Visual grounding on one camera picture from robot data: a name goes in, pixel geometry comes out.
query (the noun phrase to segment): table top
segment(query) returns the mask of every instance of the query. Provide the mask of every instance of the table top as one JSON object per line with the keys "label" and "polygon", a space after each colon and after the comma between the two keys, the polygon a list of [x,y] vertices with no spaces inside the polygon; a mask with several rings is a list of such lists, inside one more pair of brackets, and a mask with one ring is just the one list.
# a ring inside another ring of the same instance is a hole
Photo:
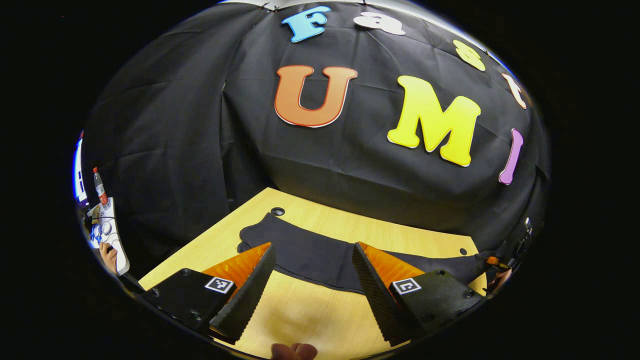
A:
{"label": "table top", "polygon": [[[350,243],[362,241],[381,250],[429,258],[461,256],[461,248],[467,256],[477,254],[469,236],[375,220],[266,188],[150,271],[140,284],[148,290],[181,268],[204,271],[237,255],[240,230],[257,224],[276,207],[285,210],[280,218],[292,225]],[[469,286],[485,295],[485,275]],[[408,343],[391,347],[384,341],[364,295],[276,271],[241,339],[235,345],[215,341],[267,359],[272,343],[310,343],[318,349],[317,360],[365,357]]]}

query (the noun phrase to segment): human hand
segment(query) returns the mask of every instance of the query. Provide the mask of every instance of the human hand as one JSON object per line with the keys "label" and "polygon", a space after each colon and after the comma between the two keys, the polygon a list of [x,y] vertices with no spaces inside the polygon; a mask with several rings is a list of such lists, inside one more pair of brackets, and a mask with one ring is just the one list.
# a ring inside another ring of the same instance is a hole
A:
{"label": "human hand", "polygon": [[284,344],[271,346],[271,360],[313,360],[318,355],[315,346],[295,343],[288,347]]}
{"label": "human hand", "polygon": [[109,251],[110,247],[111,245],[109,245],[108,243],[104,241],[101,242],[100,256],[102,257],[102,261],[104,262],[104,264],[107,266],[107,269],[113,272],[114,275],[118,276],[118,271],[116,270],[116,255],[118,254],[118,251],[113,247],[111,247],[111,250]]}
{"label": "human hand", "polygon": [[511,276],[511,269],[499,272],[495,274],[495,279],[489,284],[489,286],[493,285],[496,281],[498,281],[498,286],[495,287],[494,291],[499,289]]}

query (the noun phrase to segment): yellow letter m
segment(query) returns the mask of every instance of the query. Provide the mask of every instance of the yellow letter m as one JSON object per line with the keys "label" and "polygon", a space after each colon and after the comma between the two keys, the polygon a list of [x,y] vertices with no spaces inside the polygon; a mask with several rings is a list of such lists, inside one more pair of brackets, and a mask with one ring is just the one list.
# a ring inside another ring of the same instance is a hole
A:
{"label": "yellow letter m", "polygon": [[467,167],[471,163],[471,140],[480,107],[471,99],[458,96],[442,112],[440,101],[431,84],[413,76],[400,76],[404,87],[404,104],[397,128],[389,131],[390,142],[406,147],[417,147],[420,138],[415,134],[418,121],[422,124],[424,147],[432,152],[451,132],[449,141],[440,148],[443,159]]}

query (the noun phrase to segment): black fabric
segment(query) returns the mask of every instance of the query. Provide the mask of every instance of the black fabric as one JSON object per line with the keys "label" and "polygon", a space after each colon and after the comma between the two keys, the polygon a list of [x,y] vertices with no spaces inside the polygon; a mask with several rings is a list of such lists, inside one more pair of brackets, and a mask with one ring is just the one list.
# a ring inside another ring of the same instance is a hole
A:
{"label": "black fabric", "polygon": [[[332,9],[325,31],[292,43],[282,20],[319,5]],[[362,11],[399,20],[406,34],[356,26]],[[97,203],[92,168],[99,167],[136,277],[267,186],[371,218],[471,236],[480,251],[495,250],[534,200],[536,176],[550,178],[548,135],[526,84],[518,84],[523,110],[501,75],[509,71],[476,49],[486,65],[478,71],[460,59],[453,40],[468,43],[373,5],[308,3],[278,12],[213,6],[146,46],[104,90],[84,128],[89,200]],[[276,71],[287,65],[313,67],[300,99],[310,109],[324,102],[325,67],[358,72],[334,123],[309,128],[278,117]],[[426,152],[420,127],[415,149],[387,140],[403,108],[402,75],[430,82],[443,110],[457,96],[480,106],[468,167],[443,160],[439,147]],[[505,186],[498,176],[513,128],[524,145]],[[535,196],[535,204],[544,203],[546,192]]]}
{"label": "black fabric", "polygon": [[[271,213],[265,215],[258,224],[242,229],[240,239],[242,242],[238,245],[238,252],[271,242],[276,251],[275,269],[283,274],[335,290],[364,294],[351,262],[352,243],[302,229]],[[443,269],[463,284],[482,275],[488,269],[486,260],[492,255],[491,252],[482,252],[473,256],[435,259],[386,252],[424,272]]]}

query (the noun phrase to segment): wrinkled fabric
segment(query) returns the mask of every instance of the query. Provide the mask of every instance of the wrinkled fabric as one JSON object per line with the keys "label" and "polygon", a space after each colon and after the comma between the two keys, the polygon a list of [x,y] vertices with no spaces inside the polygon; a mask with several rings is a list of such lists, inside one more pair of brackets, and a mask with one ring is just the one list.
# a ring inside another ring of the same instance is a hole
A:
{"label": "wrinkled fabric", "polygon": [[[319,4],[332,9],[325,31],[292,43],[282,21]],[[356,26],[362,11],[399,20],[406,34]],[[508,71],[469,44],[486,65],[478,71],[460,59],[453,40],[464,42],[377,6],[309,3],[269,12],[225,3],[146,46],[97,101],[82,149],[86,187],[93,188],[99,167],[115,198],[130,271],[141,277],[267,186],[379,220],[471,236],[480,251],[519,236],[514,228],[534,184],[548,183],[536,180],[550,177],[548,135],[525,85],[518,84],[523,110],[501,75]],[[300,99],[308,109],[324,101],[325,67],[358,72],[335,122],[309,128],[278,117],[276,71],[287,65],[314,69]],[[387,140],[403,108],[402,75],[431,83],[443,110],[457,96],[479,105],[468,167],[441,158],[448,137],[428,153],[420,127],[414,149]],[[524,146],[505,186],[498,176],[513,128]],[[88,196],[97,203],[95,192]]]}
{"label": "wrinkled fabric", "polygon": [[[283,274],[335,290],[364,294],[351,262],[353,243],[302,229],[270,213],[258,224],[242,229],[240,239],[242,242],[238,245],[238,252],[271,242],[276,252],[275,269]],[[493,255],[483,252],[473,256],[436,259],[386,252],[424,272],[445,270],[463,284],[482,275],[489,268],[486,260]]]}

